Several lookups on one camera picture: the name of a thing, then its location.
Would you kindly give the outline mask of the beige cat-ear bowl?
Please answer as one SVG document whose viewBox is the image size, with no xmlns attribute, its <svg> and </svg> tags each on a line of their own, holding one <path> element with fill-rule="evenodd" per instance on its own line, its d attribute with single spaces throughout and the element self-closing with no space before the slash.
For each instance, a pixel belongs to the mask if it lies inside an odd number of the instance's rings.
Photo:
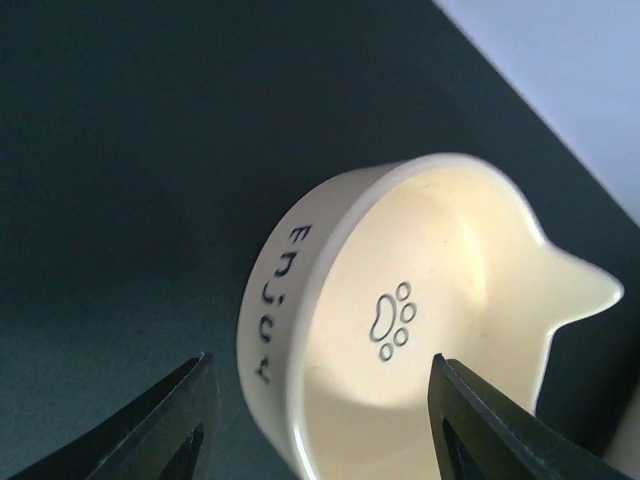
<svg viewBox="0 0 640 480">
<path fill-rule="evenodd" d="M 555 332 L 623 294 L 554 245 L 481 159 L 357 169 L 302 197 L 258 255 L 238 320 L 241 388 L 301 479 L 435 479 L 435 355 L 533 412 Z"/>
</svg>

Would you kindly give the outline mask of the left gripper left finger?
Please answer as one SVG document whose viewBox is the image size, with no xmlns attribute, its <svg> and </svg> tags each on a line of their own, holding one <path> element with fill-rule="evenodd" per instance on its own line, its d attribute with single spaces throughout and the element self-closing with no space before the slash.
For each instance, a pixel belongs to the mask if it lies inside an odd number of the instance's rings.
<svg viewBox="0 0 640 480">
<path fill-rule="evenodd" d="M 31 479 L 210 479 L 219 391 L 192 358 L 107 420 L 29 467 Z"/>
</svg>

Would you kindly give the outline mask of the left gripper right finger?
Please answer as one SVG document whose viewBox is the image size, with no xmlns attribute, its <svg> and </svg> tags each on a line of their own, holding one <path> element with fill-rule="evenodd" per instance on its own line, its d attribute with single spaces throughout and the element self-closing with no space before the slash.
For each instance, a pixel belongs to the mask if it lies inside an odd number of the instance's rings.
<svg viewBox="0 0 640 480">
<path fill-rule="evenodd" d="M 427 395 L 443 479 L 625 479 L 457 360 L 433 358 Z"/>
</svg>

